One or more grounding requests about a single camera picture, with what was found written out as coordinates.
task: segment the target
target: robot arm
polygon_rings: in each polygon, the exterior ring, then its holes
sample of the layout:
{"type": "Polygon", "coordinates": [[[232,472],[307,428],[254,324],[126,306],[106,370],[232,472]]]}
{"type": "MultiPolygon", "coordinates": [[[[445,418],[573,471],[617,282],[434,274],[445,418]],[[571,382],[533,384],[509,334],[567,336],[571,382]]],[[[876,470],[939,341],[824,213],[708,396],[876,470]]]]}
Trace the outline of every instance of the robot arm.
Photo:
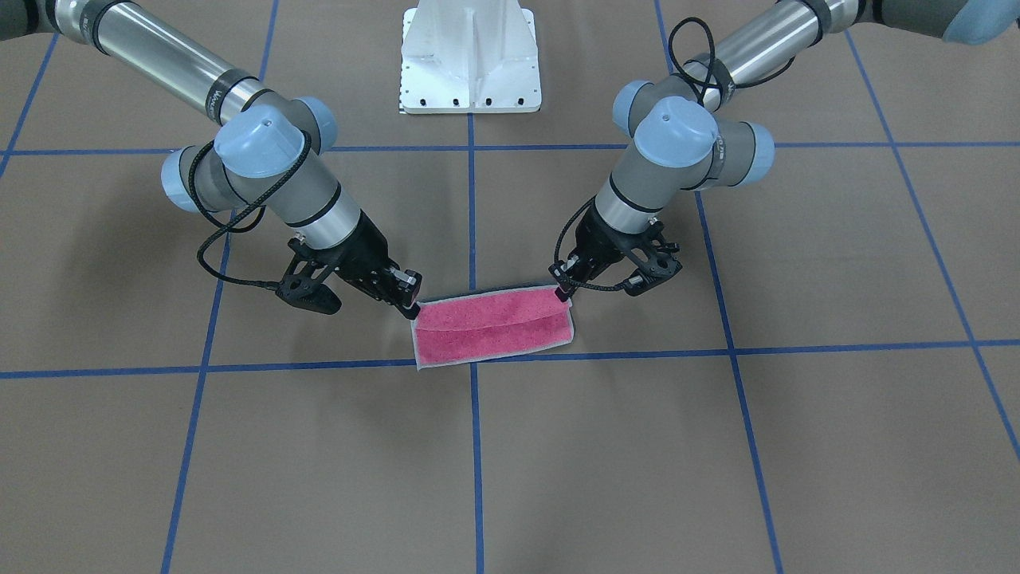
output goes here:
{"type": "MultiPolygon", "coordinates": [[[[874,21],[948,42],[980,44],[1018,17],[1020,0],[780,0],[719,42],[714,54],[683,64],[674,60],[680,70],[656,84],[628,84],[613,104],[613,120],[632,142],[596,197],[568,221],[567,226],[584,211],[576,247],[566,260],[559,258],[557,243],[549,267],[560,283],[557,295],[566,301],[586,286],[640,296],[675,275],[678,246],[663,238],[659,211],[680,190],[758,180],[774,157],[768,129],[724,121],[711,112],[826,35],[874,21]],[[624,257],[636,267],[627,279],[613,286],[588,282],[624,257]]],[[[678,29],[670,36],[670,48],[678,29]]]]}
{"type": "MultiPolygon", "coordinates": [[[[408,319],[417,315],[421,275],[401,271],[389,258],[386,238],[318,157],[337,137],[334,115],[321,101],[284,98],[134,2],[0,0],[0,40],[58,32],[119,59],[223,125],[209,146],[167,158],[162,169],[167,196],[213,221],[210,212],[247,214],[264,203],[295,229],[288,244],[295,254],[278,281],[221,275],[200,250],[207,270],[325,314],[340,310],[340,300],[323,283],[337,272],[408,319]]],[[[236,230],[237,220],[214,237],[236,230]]]]}

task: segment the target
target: light blue cap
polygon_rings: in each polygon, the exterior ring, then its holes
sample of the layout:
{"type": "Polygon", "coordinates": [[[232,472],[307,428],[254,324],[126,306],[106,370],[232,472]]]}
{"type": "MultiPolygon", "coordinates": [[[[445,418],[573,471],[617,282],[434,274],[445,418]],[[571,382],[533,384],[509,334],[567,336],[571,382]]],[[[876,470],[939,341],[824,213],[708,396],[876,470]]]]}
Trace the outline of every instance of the light blue cap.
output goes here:
{"type": "Polygon", "coordinates": [[[191,196],[188,195],[185,181],[181,179],[181,154],[184,152],[184,149],[178,149],[163,161],[163,168],[159,171],[159,178],[163,181],[163,193],[166,194],[166,197],[174,205],[185,211],[198,213],[198,206],[195,205],[191,196]]]}
{"type": "Polygon", "coordinates": [[[712,152],[719,124],[704,107],[679,96],[662,98],[634,132],[634,145],[663,167],[688,167],[712,152]]]}
{"type": "Polygon", "coordinates": [[[751,121],[747,123],[751,125],[751,131],[755,133],[755,158],[751,160],[751,168],[748,169],[748,174],[744,175],[744,179],[733,187],[760,181],[775,162],[775,139],[772,138],[772,133],[759,123],[752,123],[751,121]]]}
{"type": "Polygon", "coordinates": [[[242,177],[271,177],[288,170],[301,155],[305,136],[278,109],[253,105],[216,134],[216,154],[242,177]]]}
{"type": "Polygon", "coordinates": [[[634,80],[616,94],[613,100],[613,123],[626,136],[630,136],[630,106],[642,88],[651,84],[648,80],[634,80]]]}
{"type": "Polygon", "coordinates": [[[329,110],[329,107],[322,103],[322,100],[311,96],[302,96],[298,98],[298,101],[307,105],[308,109],[312,110],[312,115],[315,116],[315,123],[319,127],[319,141],[321,142],[319,151],[333,147],[333,144],[337,143],[340,127],[338,127],[337,117],[329,110]]]}
{"type": "Polygon", "coordinates": [[[961,44],[984,44],[1020,18],[1020,0],[970,0],[957,13],[942,40],[961,44]]]}

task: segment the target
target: black cable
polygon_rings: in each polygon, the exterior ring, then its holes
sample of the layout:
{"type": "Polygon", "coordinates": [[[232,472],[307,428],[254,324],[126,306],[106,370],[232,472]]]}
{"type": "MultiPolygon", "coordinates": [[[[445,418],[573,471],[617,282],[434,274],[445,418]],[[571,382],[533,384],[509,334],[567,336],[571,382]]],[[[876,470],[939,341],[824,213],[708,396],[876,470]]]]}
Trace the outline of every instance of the black cable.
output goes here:
{"type": "MultiPolygon", "coordinates": [[[[571,215],[569,219],[567,219],[567,224],[563,226],[563,230],[560,231],[560,236],[556,238],[556,248],[553,249],[554,266],[558,266],[561,263],[563,263],[563,261],[560,260],[560,245],[563,244],[563,238],[566,237],[567,230],[570,229],[570,225],[572,225],[573,222],[577,220],[577,217],[579,217],[580,214],[583,213],[585,209],[591,207],[593,203],[595,203],[595,197],[592,197],[592,199],[585,201],[584,204],[580,206],[580,209],[577,209],[577,211],[573,215],[571,215]]],[[[584,282],[583,280],[577,280],[576,278],[572,278],[566,274],[566,271],[564,271],[562,278],[567,283],[572,284],[574,286],[579,286],[579,289],[581,290],[591,290],[593,292],[605,292],[605,293],[622,292],[623,286],[627,283],[627,281],[624,279],[611,286],[607,286],[605,284],[595,284],[592,282],[584,282]]]]}
{"type": "MultiPolygon", "coordinates": [[[[223,226],[223,223],[215,216],[213,216],[211,211],[205,208],[205,205],[202,204],[202,201],[198,197],[198,191],[196,191],[195,189],[195,173],[198,171],[198,165],[202,161],[202,159],[209,153],[209,151],[212,150],[213,143],[214,140],[205,144],[204,146],[202,146],[201,149],[198,150],[198,153],[195,154],[195,159],[192,160],[192,164],[188,168],[187,191],[188,191],[188,196],[191,197],[192,202],[195,203],[196,207],[198,207],[198,211],[202,213],[202,216],[205,217],[206,220],[208,220],[216,227],[221,227],[223,226]]],[[[248,232],[249,230],[258,226],[258,223],[262,221],[262,215],[264,214],[265,214],[265,207],[262,207],[259,209],[259,212],[255,215],[254,221],[252,221],[247,226],[243,226],[240,228],[232,228],[228,232],[248,232]]]]}
{"type": "MultiPolygon", "coordinates": [[[[719,90],[720,92],[722,92],[724,90],[724,88],[721,85],[719,85],[719,84],[712,84],[712,83],[708,82],[708,79],[712,77],[712,74],[715,71],[715,64],[718,62],[718,58],[716,58],[716,55],[715,55],[715,37],[712,35],[712,30],[708,27],[708,24],[705,22],[705,20],[703,20],[703,19],[701,19],[701,18],[699,18],[697,16],[691,16],[691,17],[683,18],[682,20],[680,20],[680,22],[677,23],[675,27],[673,27],[673,30],[669,33],[669,40],[667,42],[667,48],[669,50],[669,60],[673,63],[673,67],[676,68],[676,71],[674,73],[676,75],[678,75],[681,80],[683,80],[684,82],[686,82],[687,86],[691,86],[692,91],[694,91],[695,95],[698,96],[698,104],[699,105],[701,105],[701,106],[705,105],[705,95],[708,93],[709,90],[719,90]],[[706,69],[705,80],[699,80],[699,79],[695,77],[694,75],[691,75],[690,73],[687,73],[686,70],[683,69],[683,66],[680,65],[679,60],[676,59],[676,51],[673,48],[673,42],[674,42],[674,40],[676,38],[677,33],[680,32],[680,29],[682,29],[684,25],[686,25],[688,23],[695,23],[695,24],[701,27],[701,29],[705,32],[705,38],[706,38],[706,40],[708,40],[708,62],[707,63],[706,62],[700,62],[700,63],[702,63],[702,65],[705,65],[706,68],[707,68],[706,69]]],[[[796,56],[793,57],[793,58],[789,58],[789,60],[787,60],[786,63],[782,67],[780,67],[778,70],[776,70],[775,72],[773,72],[773,73],[771,73],[771,74],[769,74],[769,75],[767,75],[765,77],[762,77],[761,80],[756,80],[754,82],[749,82],[747,84],[734,84],[733,85],[733,89],[742,90],[742,89],[746,89],[746,88],[754,88],[756,86],[761,86],[762,84],[764,84],[766,82],[770,82],[772,80],[775,80],[776,77],[779,76],[779,74],[781,74],[782,72],[784,72],[787,69],[789,69],[789,66],[794,65],[794,60],[795,59],[796,59],[796,56]]]]}
{"type": "MultiPolygon", "coordinates": [[[[308,157],[308,153],[309,153],[309,151],[311,151],[311,146],[312,146],[311,136],[309,136],[308,133],[305,132],[305,131],[303,131],[303,129],[302,129],[301,134],[305,138],[305,143],[304,143],[304,146],[301,149],[301,154],[298,155],[297,160],[295,160],[294,164],[291,165],[291,168],[288,169],[283,174],[283,176],[280,176],[279,179],[276,180],[276,182],[272,184],[272,187],[270,187],[269,189],[267,189],[265,191],[265,193],[263,193],[262,195],[258,196],[258,198],[256,198],[255,201],[252,201],[247,207],[244,208],[244,210],[242,210],[240,213],[238,213],[237,215],[235,215],[234,217],[232,217],[230,221],[227,221],[226,223],[223,223],[219,228],[217,228],[216,231],[213,232],[212,234],[210,234],[209,238],[205,240],[205,243],[202,243],[202,246],[198,248],[198,253],[196,253],[196,256],[198,258],[198,262],[199,262],[200,265],[202,265],[202,268],[204,268],[206,271],[209,272],[209,274],[215,276],[216,278],[219,278],[220,280],[224,280],[226,282],[233,282],[235,284],[247,284],[247,285],[252,285],[252,286],[261,286],[262,290],[268,290],[270,292],[275,292],[276,289],[277,289],[277,286],[279,286],[279,281],[277,281],[277,280],[251,280],[251,279],[247,279],[247,278],[237,278],[237,277],[234,277],[234,276],[230,276],[227,274],[223,274],[223,273],[219,272],[218,270],[212,268],[212,266],[210,266],[209,263],[206,262],[206,260],[205,260],[205,252],[209,248],[209,246],[213,244],[213,242],[215,242],[217,239],[219,239],[223,234],[225,234],[227,232],[231,232],[233,230],[234,226],[237,225],[239,222],[241,222],[242,219],[244,219],[245,217],[247,217],[248,215],[250,215],[251,212],[254,211],[255,209],[261,207],[262,203],[264,203],[266,200],[268,200],[272,196],[272,194],[276,193],[276,191],[278,191],[279,188],[284,187],[287,184],[287,181],[290,180],[290,178],[292,176],[294,176],[294,173],[296,173],[297,170],[299,168],[301,168],[301,165],[304,163],[305,158],[308,157]]],[[[189,189],[189,194],[194,193],[195,190],[194,190],[193,186],[194,186],[194,177],[189,177],[189,187],[191,188],[191,189],[189,189]]]]}

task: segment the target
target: pink cloth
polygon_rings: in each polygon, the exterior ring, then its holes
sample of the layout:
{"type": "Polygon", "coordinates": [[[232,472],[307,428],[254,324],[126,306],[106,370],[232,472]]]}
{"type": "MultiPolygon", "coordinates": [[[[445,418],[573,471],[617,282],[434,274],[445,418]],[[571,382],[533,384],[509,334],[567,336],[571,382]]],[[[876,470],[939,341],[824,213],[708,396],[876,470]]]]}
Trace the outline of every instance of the pink cloth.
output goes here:
{"type": "Polygon", "coordinates": [[[573,341],[570,303],[556,285],[420,304],[411,323],[418,369],[526,355],[573,341]]]}

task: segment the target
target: white mounting plate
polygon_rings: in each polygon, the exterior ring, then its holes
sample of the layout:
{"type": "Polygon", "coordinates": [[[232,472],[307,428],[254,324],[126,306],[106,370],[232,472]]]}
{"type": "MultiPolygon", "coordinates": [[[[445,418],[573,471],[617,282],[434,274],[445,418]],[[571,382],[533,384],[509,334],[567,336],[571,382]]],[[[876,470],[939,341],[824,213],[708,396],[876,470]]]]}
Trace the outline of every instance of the white mounting plate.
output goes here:
{"type": "MultiPolygon", "coordinates": [[[[417,11],[418,8],[410,8],[404,12],[404,39],[417,11]]],[[[521,8],[521,13],[531,33],[530,41],[534,43],[534,13],[526,8],[521,8]]],[[[467,54],[468,58],[477,58],[473,52],[486,41],[473,38],[475,34],[476,30],[470,44],[463,46],[465,51],[472,52],[467,54]]],[[[478,77],[457,76],[435,60],[402,58],[401,113],[525,113],[538,111],[541,107],[542,83],[537,56],[503,59],[494,69],[478,77]]]]}

